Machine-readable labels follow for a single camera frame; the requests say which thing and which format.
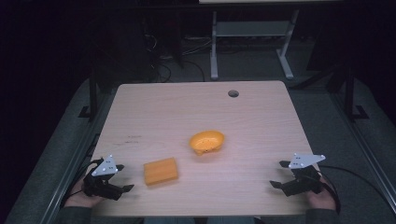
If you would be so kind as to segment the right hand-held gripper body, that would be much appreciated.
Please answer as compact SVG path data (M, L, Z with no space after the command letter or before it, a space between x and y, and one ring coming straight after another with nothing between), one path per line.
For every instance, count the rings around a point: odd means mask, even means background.
M314 167L320 161L324 161L324 155L295 153L290 161L290 169L294 180L283 184L283 192L286 196L296 195L307 191L319 193L321 184L320 175Z

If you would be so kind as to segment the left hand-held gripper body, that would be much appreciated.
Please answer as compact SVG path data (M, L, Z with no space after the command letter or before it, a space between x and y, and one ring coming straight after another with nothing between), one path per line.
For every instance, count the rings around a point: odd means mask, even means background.
M99 196L117 201L123 194L123 188L109 183L109 179L119 169L111 155L107 158L94 161L96 167L92 168L83 179L83 192L87 196Z

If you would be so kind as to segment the orange sponge block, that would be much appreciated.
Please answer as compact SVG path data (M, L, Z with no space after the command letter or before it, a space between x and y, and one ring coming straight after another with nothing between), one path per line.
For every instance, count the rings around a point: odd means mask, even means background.
M144 164L144 179L147 186L178 179L175 158L167 158Z

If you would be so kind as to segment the orange plastic bowl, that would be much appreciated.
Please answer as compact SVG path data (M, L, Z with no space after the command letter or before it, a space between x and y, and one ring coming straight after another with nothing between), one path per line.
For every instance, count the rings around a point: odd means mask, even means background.
M198 155L219 151L224 143L225 136L216 130L203 131L195 134L189 142L192 150Z

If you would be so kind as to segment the person's right hand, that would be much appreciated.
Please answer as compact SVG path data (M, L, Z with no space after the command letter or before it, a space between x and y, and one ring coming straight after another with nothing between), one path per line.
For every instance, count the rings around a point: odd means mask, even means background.
M308 191L305 196L309 207L312 209L336 210L336 202L333 196L324 187L321 188L320 193Z

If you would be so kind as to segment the person's left hand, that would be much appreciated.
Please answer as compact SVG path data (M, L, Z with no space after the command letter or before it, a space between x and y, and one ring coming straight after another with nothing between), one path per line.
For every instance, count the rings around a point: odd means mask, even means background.
M65 207L87 207L93 208L100 202L104 200L104 198L99 196L87 196L83 191L84 181L80 179L72 188L71 194L67 197L64 206Z

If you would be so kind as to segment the black metal stand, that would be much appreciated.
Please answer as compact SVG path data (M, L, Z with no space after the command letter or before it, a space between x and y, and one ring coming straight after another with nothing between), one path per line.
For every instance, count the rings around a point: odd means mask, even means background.
M89 121L93 121L98 111L98 96L97 96L97 75L93 66L91 66L89 76L89 100L90 104L83 106L79 112L80 118L86 118Z
M368 119L369 116L361 105L354 104L355 78L352 69L348 67L345 75L344 111L347 118L354 122L356 119Z

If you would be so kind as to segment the white metal stand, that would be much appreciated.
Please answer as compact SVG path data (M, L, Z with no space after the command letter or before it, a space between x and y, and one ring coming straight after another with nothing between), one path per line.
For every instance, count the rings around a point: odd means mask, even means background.
M276 50L277 58L286 79L293 79L287 59L287 51L299 16L299 9L292 12L288 21L218 21L217 12L212 16L210 77L219 79L217 40L219 37L284 37L283 46Z

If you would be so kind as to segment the aluminium frame rail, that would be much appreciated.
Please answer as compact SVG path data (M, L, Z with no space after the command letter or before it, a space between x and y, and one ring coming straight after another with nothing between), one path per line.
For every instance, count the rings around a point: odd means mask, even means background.
M51 224L55 220L65 195L80 179L81 168L90 161L89 154L104 127L114 97L112 91L98 94L98 111L93 121L78 116L81 108L88 104L86 94L77 94L67 107L40 158L37 172L44 204L37 224Z
M345 108L345 101L336 94L331 94L330 99L361 149L385 203L396 218L396 188L392 185L372 148L357 126L357 120L368 120L369 116L361 105Z

